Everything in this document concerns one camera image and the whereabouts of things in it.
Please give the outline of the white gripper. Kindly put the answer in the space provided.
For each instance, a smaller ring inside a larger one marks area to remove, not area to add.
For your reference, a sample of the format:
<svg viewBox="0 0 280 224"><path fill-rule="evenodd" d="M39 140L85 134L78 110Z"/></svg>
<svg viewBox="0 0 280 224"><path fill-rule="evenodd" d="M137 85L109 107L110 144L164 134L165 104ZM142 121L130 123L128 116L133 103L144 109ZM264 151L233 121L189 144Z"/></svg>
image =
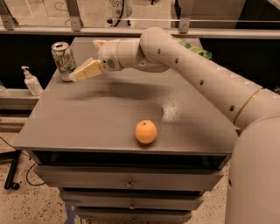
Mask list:
<svg viewBox="0 0 280 224"><path fill-rule="evenodd" d="M122 67L118 59L117 48L120 43L119 39L102 40L95 39L94 47L98 49L98 59L87 59L81 66L78 66L69 74L71 81L83 81L103 71L103 67L108 71L121 71Z"/></svg>

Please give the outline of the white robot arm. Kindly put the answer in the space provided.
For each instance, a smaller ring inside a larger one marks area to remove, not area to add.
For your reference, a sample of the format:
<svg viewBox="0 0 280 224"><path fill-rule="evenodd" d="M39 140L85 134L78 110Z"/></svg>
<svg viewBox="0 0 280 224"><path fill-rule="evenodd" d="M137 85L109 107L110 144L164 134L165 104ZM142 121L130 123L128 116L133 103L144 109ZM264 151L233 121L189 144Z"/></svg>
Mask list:
<svg viewBox="0 0 280 224"><path fill-rule="evenodd" d="M280 224L280 96L185 48L158 27L140 38L96 40L96 59L70 74L82 81L103 70L179 73L237 128L225 224Z"/></svg>

